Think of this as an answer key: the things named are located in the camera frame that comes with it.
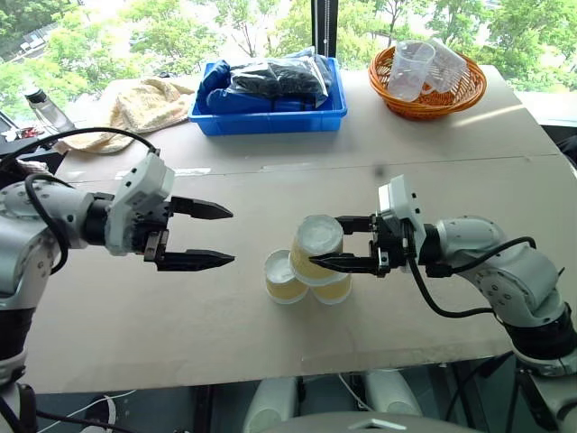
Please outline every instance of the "blue plastic bin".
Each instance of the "blue plastic bin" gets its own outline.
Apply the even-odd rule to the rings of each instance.
[[[207,63],[205,75],[214,63]],[[290,113],[254,113],[249,115],[206,115],[197,103],[188,110],[188,120],[198,124],[205,135],[272,134],[315,131],[337,131],[346,115],[343,82],[339,64],[329,58],[329,68],[336,78],[328,99],[315,111]]]

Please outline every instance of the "plastic cup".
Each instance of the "plastic cup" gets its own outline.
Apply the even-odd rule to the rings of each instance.
[[[417,99],[423,90],[434,56],[435,48],[426,42],[399,42],[387,85],[389,93],[403,101]]]
[[[343,302],[352,289],[353,277],[349,273],[342,273],[339,280],[320,287],[311,287],[315,298],[326,305],[335,305]]]
[[[293,304],[307,295],[308,287],[297,280],[289,263],[289,250],[269,255],[264,264],[267,292],[279,304]]]
[[[331,216],[307,216],[298,227],[290,250],[290,265],[300,281],[308,286],[323,286],[342,275],[311,263],[308,258],[343,251],[343,228]]]
[[[431,88],[423,93],[431,93],[433,90],[445,93],[452,88],[456,91],[461,77],[467,70],[467,62],[437,39],[431,39],[427,43],[435,48],[435,56],[425,78],[425,83]]]

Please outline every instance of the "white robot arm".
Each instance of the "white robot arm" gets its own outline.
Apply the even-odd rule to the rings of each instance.
[[[0,170],[6,164],[6,159],[0,162]],[[33,392],[16,381],[25,371],[24,342],[32,315],[48,278],[66,262],[69,248],[94,244],[112,255],[141,254],[159,271],[202,271],[234,260],[208,250],[166,251],[167,224],[174,214],[201,219],[233,216],[203,200],[173,196],[167,201],[173,180],[174,171],[151,148],[124,176],[115,195],[74,189],[46,174],[30,175],[0,190],[0,431],[20,433],[22,425],[26,432],[36,431]],[[15,413],[19,427],[13,425]]]
[[[423,224],[417,194],[403,176],[379,189],[375,214],[340,216],[337,220],[348,235],[372,234],[370,256],[330,253],[312,257],[311,262],[339,272],[378,277],[401,268],[413,273],[426,303],[437,314],[447,318],[493,314],[510,336],[515,355],[534,378],[534,391],[541,394],[558,420],[572,418],[567,414],[577,411],[573,388],[577,381],[577,333],[571,310],[555,287],[560,273],[536,250],[532,238],[508,241],[497,225],[476,216]],[[432,278],[463,277],[490,306],[443,310],[428,293],[418,264],[424,265]]]

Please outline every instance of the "black cable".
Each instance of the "black cable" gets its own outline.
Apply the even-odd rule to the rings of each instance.
[[[69,188],[72,187],[64,180],[60,180],[54,176],[51,176],[50,174],[44,173],[31,174],[24,180],[24,188],[26,189],[26,194],[28,194],[28,199],[31,201],[34,210],[38,213],[38,215],[40,215],[40,218],[42,218],[42,221],[44,221],[46,226],[48,226],[52,232],[52,235],[56,239],[56,242],[58,243],[58,247],[60,249],[60,260],[50,271],[50,273],[56,273],[62,269],[64,264],[66,264],[67,259],[69,258],[70,242],[66,233],[62,232],[56,221],[54,221],[54,219],[48,215],[48,212],[46,212],[46,209],[44,209],[44,206],[36,195],[36,190],[34,189],[34,181],[36,180],[48,180],[50,182],[57,182]]]
[[[413,273],[413,278],[415,279],[415,283],[423,299],[425,299],[426,304],[439,316],[443,316],[444,318],[467,318],[469,316],[475,316],[477,314],[484,314],[484,313],[492,313],[493,309],[468,309],[466,311],[446,311],[436,305],[435,300],[429,293],[428,288],[425,285],[425,281],[423,281],[423,277],[421,276],[421,272],[418,269],[417,261],[415,258],[417,257],[417,249],[415,247],[415,237],[413,233],[412,225],[408,221],[403,222],[403,231],[405,232],[405,239],[407,239],[407,246],[405,248],[405,258],[408,262],[408,266]]]
[[[8,423],[8,426],[12,429],[13,433],[26,433],[26,429],[22,425],[22,422],[16,417],[14,411],[8,406],[8,403],[4,398],[0,397],[0,415]]]
[[[519,384],[517,382],[517,377],[513,382],[513,392],[511,393],[511,399],[508,403],[507,409],[507,423],[505,425],[505,433],[511,433],[513,431],[513,421],[515,420],[515,411],[517,409],[517,398],[519,395]]]
[[[118,427],[114,424],[107,424],[105,422],[93,421],[88,419],[65,417],[63,415],[56,415],[54,413],[44,412],[43,410],[36,410],[36,416],[44,419],[52,419],[53,421],[66,422],[68,424],[79,424],[80,426],[94,426],[100,428],[110,428],[121,433],[137,433],[135,430],[130,430],[124,427]]]
[[[33,149],[36,149],[39,146],[43,146],[48,143],[52,143],[60,138],[70,137],[72,135],[79,135],[79,134],[87,134],[87,133],[113,133],[113,134],[120,134],[125,135],[127,137],[131,137],[134,140],[141,142],[146,147],[150,149],[151,152],[156,153],[157,149],[152,145],[151,142],[146,140],[145,138],[141,137],[138,134],[131,133],[129,131],[123,131],[122,129],[116,128],[109,128],[107,126],[95,126],[91,128],[80,128],[80,129],[73,129],[71,131],[65,131],[64,133],[58,133],[54,135],[50,135],[45,138],[41,138],[40,140],[25,145],[23,148],[17,150],[16,152],[12,152],[7,154],[1,161],[0,161],[0,170],[5,170],[5,168],[12,162],[16,157],[23,155]]]
[[[457,367],[456,364],[452,364],[451,370],[453,371],[453,377],[458,388],[462,383],[461,375],[459,374],[459,367]],[[475,421],[471,414],[471,404],[469,403],[469,398],[466,392],[461,393],[461,406],[463,407],[463,413],[467,422],[467,426],[470,428],[475,428]]]
[[[454,406],[457,402],[457,399],[459,398],[459,396],[463,393],[465,385],[467,384],[468,381],[470,381],[475,374],[477,374],[480,370],[482,370],[483,368],[485,368],[488,364],[490,363],[494,363],[496,361],[501,361],[502,358],[509,358],[511,355],[513,355],[513,352],[507,352],[503,355],[500,355],[497,358],[490,358],[484,362],[482,362],[481,364],[477,365],[475,368],[473,368],[469,374],[467,374],[465,376],[465,378],[459,383],[459,385],[457,386],[457,389],[455,390],[453,397],[451,398],[451,402],[449,403],[449,407],[447,408],[447,412],[444,415],[444,420],[448,421],[451,419],[451,415],[453,414],[453,409]]]
[[[501,251],[507,250],[508,248],[510,248],[513,245],[523,244],[524,242],[529,243],[529,245],[533,249],[537,248],[535,239],[533,239],[532,237],[529,237],[529,236],[518,237],[517,239],[512,239],[510,241],[507,241],[504,244],[499,245],[498,247],[490,250],[488,253],[482,255],[481,257],[473,260],[470,263],[464,264],[463,266],[457,266],[456,268],[453,268],[453,273],[461,273],[461,272],[465,272],[465,271],[470,271],[471,269],[476,268],[480,264],[489,260],[492,256],[499,254]]]
[[[443,316],[444,318],[468,318],[470,316],[475,316],[477,314],[484,314],[484,313],[491,313],[493,309],[467,309],[466,311],[446,311],[436,305],[435,300],[431,297],[429,290],[426,288],[425,282],[423,281],[423,277],[421,276],[421,272],[418,270],[417,262],[414,258],[407,258],[408,266],[413,273],[413,278],[417,283],[417,287],[423,295],[426,304],[439,316]]]

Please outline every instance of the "stacked paper cups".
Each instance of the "stacked paper cups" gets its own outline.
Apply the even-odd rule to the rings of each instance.
[[[289,251],[280,250],[265,264],[267,289],[279,303],[293,303],[305,297],[310,288],[324,304],[343,302],[351,292],[351,275],[331,271],[311,263],[308,258],[343,251],[343,228],[327,215],[305,218]]]

